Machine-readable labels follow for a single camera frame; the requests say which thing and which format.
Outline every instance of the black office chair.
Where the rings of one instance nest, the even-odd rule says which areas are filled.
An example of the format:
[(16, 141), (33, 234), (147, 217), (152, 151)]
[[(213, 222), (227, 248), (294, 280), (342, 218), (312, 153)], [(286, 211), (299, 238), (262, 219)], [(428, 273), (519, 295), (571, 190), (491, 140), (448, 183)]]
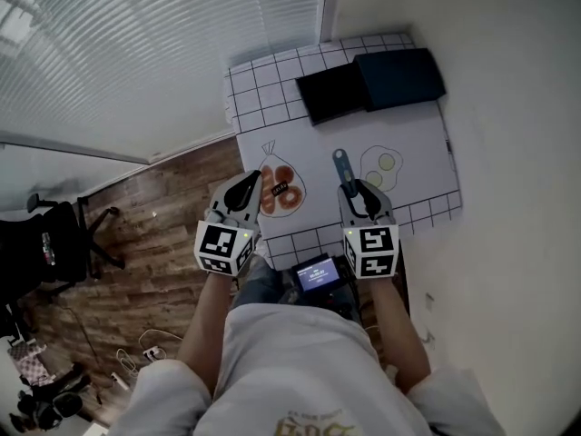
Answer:
[[(84, 281), (87, 273), (99, 279), (101, 274), (93, 268), (91, 251), (113, 266), (121, 269), (125, 267), (123, 260), (113, 258), (93, 239), (105, 217), (109, 213), (119, 214), (119, 209), (107, 208), (87, 229), (84, 219), (87, 199), (79, 198), (77, 203), (78, 222), (70, 203), (42, 201), (38, 194), (28, 200), (28, 212), (31, 213), (37, 207), (52, 207), (48, 212), (23, 222), (0, 221), (0, 270), (5, 279), (0, 289), (0, 304), (15, 302), (41, 282), (66, 282), (50, 291), (54, 296)], [(43, 233), (49, 235), (54, 265), (49, 264), (44, 257)]]
[(5, 305), (0, 306), (0, 338), (12, 336), (8, 339), (10, 347), (19, 342), (21, 336), (27, 341), (30, 331), (15, 302), (10, 304), (10, 311)]

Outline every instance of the window blinds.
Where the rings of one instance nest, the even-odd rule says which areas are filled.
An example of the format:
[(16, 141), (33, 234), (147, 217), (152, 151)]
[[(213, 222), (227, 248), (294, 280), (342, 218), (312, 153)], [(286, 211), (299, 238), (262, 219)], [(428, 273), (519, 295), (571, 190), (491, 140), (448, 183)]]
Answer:
[(0, 0), (0, 130), (151, 158), (229, 126), (228, 66), (317, 43), (320, 0)]

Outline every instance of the wooden floor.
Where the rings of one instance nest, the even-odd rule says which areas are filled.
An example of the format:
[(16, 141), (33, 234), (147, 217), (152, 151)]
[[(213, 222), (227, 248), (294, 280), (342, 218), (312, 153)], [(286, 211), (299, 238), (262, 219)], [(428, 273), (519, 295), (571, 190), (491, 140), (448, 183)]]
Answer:
[[(240, 172), (238, 147), (230, 139), (156, 165), (91, 196), (87, 222), (106, 207), (121, 210), (119, 216), (108, 217), (95, 239), (111, 255), (125, 259), (125, 270), (104, 264), (101, 280), (78, 284), (54, 304), (41, 302), (36, 293), (24, 299), (38, 329), (35, 337), (48, 344), (44, 359), (49, 371), (63, 371), (70, 362), (80, 362), (89, 371), (95, 386), (84, 396), (85, 408), (96, 420), (111, 424), (129, 399), (129, 393), (112, 387), (110, 378), (117, 372), (127, 382), (133, 380), (115, 357), (118, 349), (142, 367), (147, 361), (138, 338), (144, 331), (155, 328), (184, 335), (206, 278), (192, 253), (197, 222), (214, 189)], [(361, 303), (369, 305), (369, 293), (360, 295)], [(374, 322), (372, 307), (366, 308), (365, 326)], [(381, 356), (377, 328), (369, 334)], [(173, 357), (179, 341), (151, 332), (142, 344), (160, 345)], [(95, 399), (97, 392), (103, 404)]]

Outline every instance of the black grid pattern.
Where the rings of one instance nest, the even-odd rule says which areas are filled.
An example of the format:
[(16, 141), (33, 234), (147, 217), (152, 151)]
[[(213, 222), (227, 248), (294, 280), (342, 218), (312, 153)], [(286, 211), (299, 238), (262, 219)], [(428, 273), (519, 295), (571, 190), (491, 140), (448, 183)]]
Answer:
[(228, 70), (226, 117), (236, 134), (307, 118), (295, 79), (350, 63), (355, 55), (415, 48), (405, 34), (352, 37), (265, 56)]
[[(451, 221), (459, 215), (461, 206), (460, 192), (453, 191), (396, 207), (394, 215), (399, 225), (399, 237), (409, 237)], [(275, 270), (286, 270), (322, 253), (343, 254), (340, 222), (272, 237), (265, 242)]]
[[(370, 35), (293, 49), (240, 64), (225, 75), (226, 115), (236, 134), (307, 118), (296, 78), (350, 63), (355, 55), (411, 48), (415, 45), (405, 34)], [(452, 152), (448, 149), (454, 170)], [(456, 190), (394, 208), (399, 237), (450, 221), (461, 206)], [(339, 221), (265, 242), (276, 270), (291, 268), (322, 253), (343, 254)]]

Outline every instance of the bag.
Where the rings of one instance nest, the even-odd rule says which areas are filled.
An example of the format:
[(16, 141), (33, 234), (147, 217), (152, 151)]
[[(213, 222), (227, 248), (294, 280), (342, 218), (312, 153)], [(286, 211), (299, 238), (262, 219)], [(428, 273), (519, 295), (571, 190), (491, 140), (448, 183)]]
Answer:
[(296, 170), (273, 153), (274, 142), (262, 146), (266, 158), (260, 165), (261, 213), (271, 218), (281, 218), (295, 213), (300, 208), (307, 196), (307, 190)]

